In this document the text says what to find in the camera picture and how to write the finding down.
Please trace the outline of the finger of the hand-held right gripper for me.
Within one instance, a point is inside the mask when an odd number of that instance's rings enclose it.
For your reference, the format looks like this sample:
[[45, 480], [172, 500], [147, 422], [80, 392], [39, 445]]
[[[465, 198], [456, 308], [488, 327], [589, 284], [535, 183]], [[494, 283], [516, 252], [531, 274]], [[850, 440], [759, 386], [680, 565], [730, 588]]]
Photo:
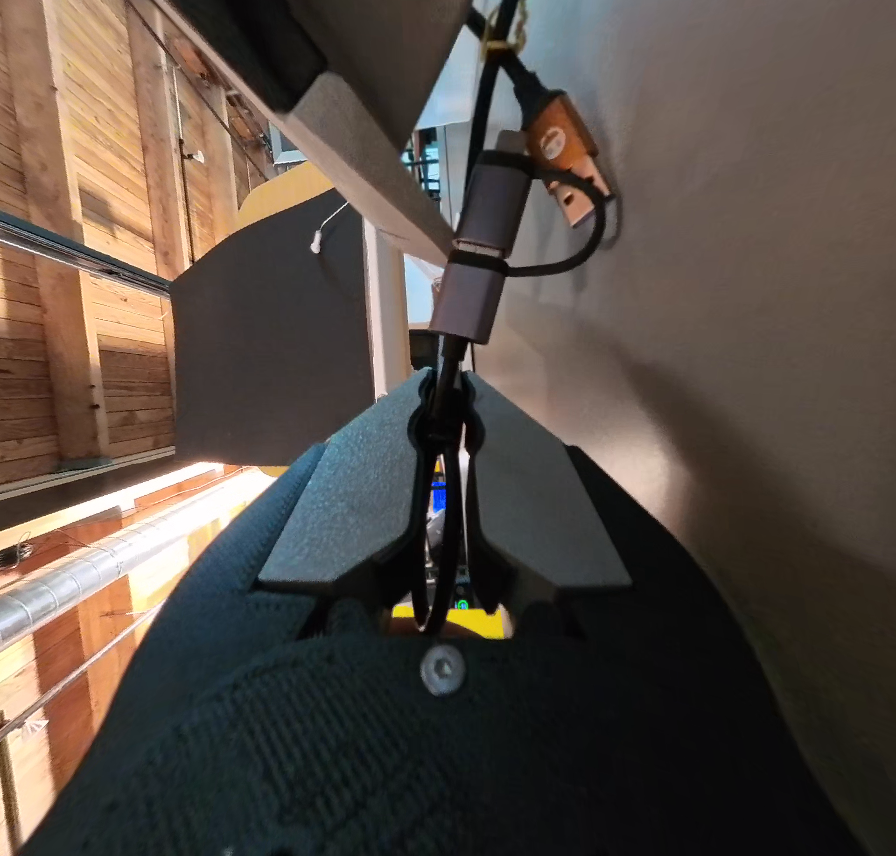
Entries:
[[400, 159], [472, 0], [286, 0], [326, 70], [277, 118], [401, 253], [445, 265], [449, 224]]

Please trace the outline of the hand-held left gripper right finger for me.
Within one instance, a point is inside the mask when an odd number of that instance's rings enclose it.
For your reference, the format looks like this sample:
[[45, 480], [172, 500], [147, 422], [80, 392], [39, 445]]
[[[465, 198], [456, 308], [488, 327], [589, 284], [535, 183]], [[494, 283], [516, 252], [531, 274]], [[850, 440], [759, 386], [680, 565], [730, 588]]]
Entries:
[[620, 592], [633, 579], [566, 445], [479, 375], [462, 469], [469, 581], [486, 611]]

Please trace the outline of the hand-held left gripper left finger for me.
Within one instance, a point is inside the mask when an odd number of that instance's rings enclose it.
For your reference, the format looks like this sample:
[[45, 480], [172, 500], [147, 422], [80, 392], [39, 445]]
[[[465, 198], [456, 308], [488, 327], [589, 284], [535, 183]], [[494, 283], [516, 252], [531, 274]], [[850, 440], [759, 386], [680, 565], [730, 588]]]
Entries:
[[434, 369], [423, 369], [333, 434], [260, 570], [275, 593], [391, 608], [427, 601], [427, 441]]

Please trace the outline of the grey usb adapter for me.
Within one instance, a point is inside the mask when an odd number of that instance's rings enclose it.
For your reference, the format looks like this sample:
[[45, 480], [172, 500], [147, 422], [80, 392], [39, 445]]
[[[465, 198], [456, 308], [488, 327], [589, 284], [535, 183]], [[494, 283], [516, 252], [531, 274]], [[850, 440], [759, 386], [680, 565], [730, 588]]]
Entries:
[[[581, 219], [591, 221], [591, 231], [571, 257], [549, 264], [512, 266], [508, 258], [535, 180], [558, 194], [562, 209], [572, 209], [576, 200], [584, 203]], [[543, 166], [528, 154], [523, 133], [502, 131], [496, 147], [482, 151], [473, 165], [448, 267], [474, 267], [516, 279], [571, 272], [599, 249], [615, 200], [615, 195], [599, 184], [597, 174]]]

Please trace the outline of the yellow twist tie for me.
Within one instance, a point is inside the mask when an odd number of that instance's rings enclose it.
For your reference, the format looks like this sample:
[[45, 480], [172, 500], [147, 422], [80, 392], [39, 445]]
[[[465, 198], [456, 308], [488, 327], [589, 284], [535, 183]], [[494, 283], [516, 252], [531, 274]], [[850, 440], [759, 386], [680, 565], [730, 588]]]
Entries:
[[494, 7], [485, 18], [484, 33], [479, 37], [479, 55], [481, 59], [485, 59], [490, 53], [507, 51], [518, 56], [527, 43], [527, 24], [530, 17], [527, 0], [521, 0], [514, 11], [514, 25], [512, 37], [510, 38], [499, 40], [494, 37], [497, 30], [498, 13], [499, 7]]

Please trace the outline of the monitor with tan frame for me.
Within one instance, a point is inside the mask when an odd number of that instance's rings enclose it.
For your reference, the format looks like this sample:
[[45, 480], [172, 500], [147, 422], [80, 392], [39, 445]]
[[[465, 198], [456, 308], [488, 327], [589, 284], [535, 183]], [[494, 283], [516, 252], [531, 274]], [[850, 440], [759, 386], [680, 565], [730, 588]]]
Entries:
[[375, 402], [363, 234], [306, 161], [171, 283], [180, 459], [287, 466]]

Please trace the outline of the silver ventilation duct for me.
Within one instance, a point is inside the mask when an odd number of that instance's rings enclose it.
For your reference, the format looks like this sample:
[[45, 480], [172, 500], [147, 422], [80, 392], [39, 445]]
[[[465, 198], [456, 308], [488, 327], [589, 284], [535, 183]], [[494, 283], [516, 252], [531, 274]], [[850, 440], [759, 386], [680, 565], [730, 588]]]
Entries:
[[179, 505], [166, 517], [129, 526], [14, 582], [1, 598], [2, 651], [120, 580], [137, 602], [147, 602], [199, 555], [192, 536], [208, 523], [221, 521], [226, 528], [250, 504], [231, 505], [222, 514]]

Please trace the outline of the metal ceiling rail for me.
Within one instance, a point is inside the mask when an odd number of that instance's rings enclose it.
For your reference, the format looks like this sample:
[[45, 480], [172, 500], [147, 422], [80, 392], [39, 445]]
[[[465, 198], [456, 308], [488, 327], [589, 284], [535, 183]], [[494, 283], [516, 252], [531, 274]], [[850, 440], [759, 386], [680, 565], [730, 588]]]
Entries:
[[6, 212], [1, 212], [1, 244], [34, 257], [56, 261], [97, 279], [112, 281], [160, 299], [170, 298], [170, 282], [164, 278]]

